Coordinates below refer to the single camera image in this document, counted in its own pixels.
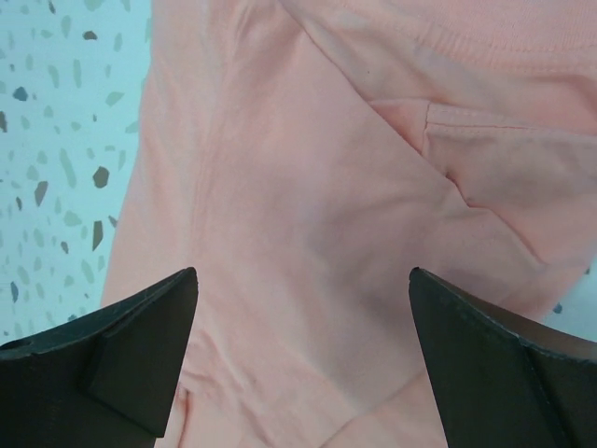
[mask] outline pink cloth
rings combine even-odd
[[[408,273],[539,318],[589,265],[596,22],[594,0],[155,0],[104,304],[199,272],[158,446],[445,447]]]

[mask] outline folded garment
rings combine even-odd
[[[445,447],[410,269],[535,319],[587,269],[597,4],[154,0],[153,14],[104,304],[198,271],[158,446]]]

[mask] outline black object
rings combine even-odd
[[[421,269],[410,306],[451,448],[597,447],[597,343]]]
[[[168,423],[197,288],[189,268],[0,346],[0,447],[153,447]]]

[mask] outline speckled tabletop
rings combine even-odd
[[[149,41],[148,0],[0,0],[0,343],[99,305]],[[596,293],[546,323],[597,341]]]

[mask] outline pink shirt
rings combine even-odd
[[[533,318],[584,272],[595,23],[594,0],[154,0],[104,304],[198,270],[158,446],[445,447],[409,271]]]

